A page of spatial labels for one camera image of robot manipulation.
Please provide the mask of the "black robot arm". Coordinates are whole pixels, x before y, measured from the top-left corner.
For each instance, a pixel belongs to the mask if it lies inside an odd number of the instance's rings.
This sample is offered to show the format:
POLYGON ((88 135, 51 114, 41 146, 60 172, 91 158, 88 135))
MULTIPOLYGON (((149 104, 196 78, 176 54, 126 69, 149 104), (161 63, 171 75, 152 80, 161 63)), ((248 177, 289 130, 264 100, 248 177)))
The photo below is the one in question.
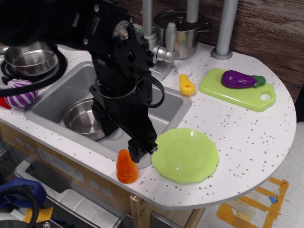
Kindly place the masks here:
POLYGON ((152 86, 161 86, 150 72, 153 53, 137 38, 133 17, 108 0, 3 0, 0 41, 28 46, 35 41, 86 50, 96 73, 93 114, 105 134, 121 128, 130 136, 128 149, 138 163, 157 150, 157 134, 148 117, 152 86))

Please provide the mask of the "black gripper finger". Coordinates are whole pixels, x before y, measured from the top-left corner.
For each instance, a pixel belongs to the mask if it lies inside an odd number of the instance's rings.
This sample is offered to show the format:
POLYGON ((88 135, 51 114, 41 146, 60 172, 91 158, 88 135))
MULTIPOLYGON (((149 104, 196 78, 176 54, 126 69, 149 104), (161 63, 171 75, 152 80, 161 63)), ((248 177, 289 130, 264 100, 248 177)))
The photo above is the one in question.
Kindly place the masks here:
POLYGON ((155 151, 158 150, 158 144, 156 142, 148 143, 145 146, 145 150, 146 150, 147 153, 153 154, 155 151))
POLYGON ((139 163, 140 160, 145 156, 145 150, 143 145, 136 139, 129 140, 128 149, 130 157, 135 163, 139 163))

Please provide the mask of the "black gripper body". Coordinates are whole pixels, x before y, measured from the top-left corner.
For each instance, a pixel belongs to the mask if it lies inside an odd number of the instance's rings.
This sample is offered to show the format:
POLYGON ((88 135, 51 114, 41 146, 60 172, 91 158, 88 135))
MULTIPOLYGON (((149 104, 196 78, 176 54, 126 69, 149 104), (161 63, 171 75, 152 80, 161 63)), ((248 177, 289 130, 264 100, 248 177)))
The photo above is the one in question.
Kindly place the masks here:
POLYGON ((152 104, 152 85, 157 86, 158 80, 145 72, 137 83, 118 79, 112 85, 107 76, 97 76, 95 84, 90 86, 94 97, 94 113, 105 133, 111 134, 116 127, 123 129, 132 139, 130 144, 155 145, 156 131, 148 117, 149 108, 157 108, 152 104))

